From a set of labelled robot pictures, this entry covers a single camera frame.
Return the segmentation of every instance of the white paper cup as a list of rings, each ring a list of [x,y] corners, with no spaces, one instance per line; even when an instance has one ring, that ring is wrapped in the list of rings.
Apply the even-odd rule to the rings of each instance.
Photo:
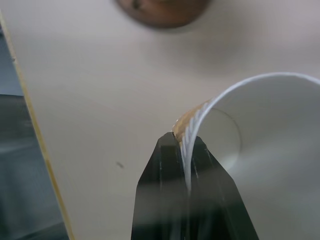
[[[234,179],[260,239],[320,239],[320,81],[289,72],[243,80],[173,127],[186,184],[196,136]]]

